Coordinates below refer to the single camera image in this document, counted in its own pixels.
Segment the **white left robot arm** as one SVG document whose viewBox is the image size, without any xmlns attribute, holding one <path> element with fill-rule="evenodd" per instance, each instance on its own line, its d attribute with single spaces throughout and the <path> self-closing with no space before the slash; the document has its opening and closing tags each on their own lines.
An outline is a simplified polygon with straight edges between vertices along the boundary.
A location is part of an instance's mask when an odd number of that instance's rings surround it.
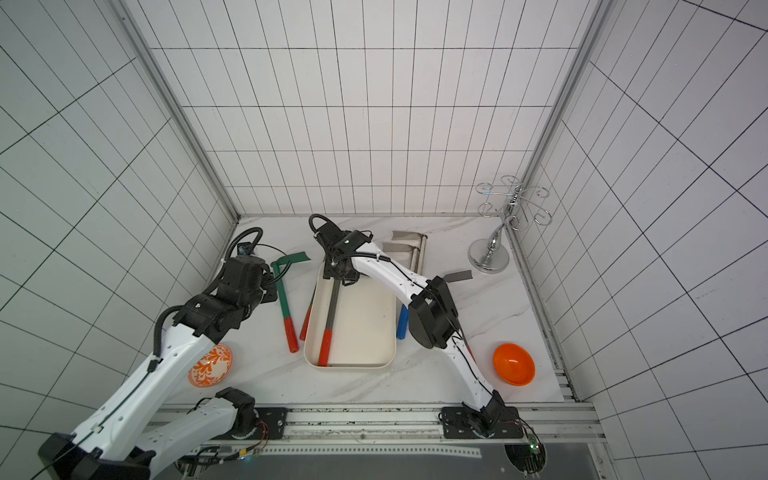
<svg viewBox="0 0 768 480">
<path fill-rule="evenodd" d="M 72 432 L 54 433 L 41 445 L 42 473 L 54 479 L 152 479 L 217 437 L 268 435 L 254 398 L 234 387 L 162 427 L 147 428 L 200 360 L 260 304 L 277 300 L 277 275 L 253 254 L 262 236 L 259 227 L 236 236 L 214 280 L 158 316 L 152 352 L 126 382 Z"/>
</svg>

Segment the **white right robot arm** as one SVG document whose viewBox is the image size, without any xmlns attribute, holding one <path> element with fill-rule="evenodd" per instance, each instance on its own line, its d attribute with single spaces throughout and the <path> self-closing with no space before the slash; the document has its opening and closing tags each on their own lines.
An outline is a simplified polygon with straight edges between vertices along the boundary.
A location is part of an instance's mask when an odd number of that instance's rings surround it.
<svg viewBox="0 0 768 480">
<path fill-rule="evenodd" d="M 517 438 L 526 436 L 517 410 L 506 405 L 480 371 L 442 277 L 429 279 L 402 266 L 377 246 L 371 233 L 343 230 L 322 214 L 310 215 L 308 224 L 324 252 L 326 279 L 339 286 L 351 286 L 362 276 L 380 282 L 408 308 L 412 338 L 423 348 L 445 355 L 455 367 L 466 386 L 463 414 L 475 435 L 492 438 L 499 432 L 513 432 Z"/>
</svg>

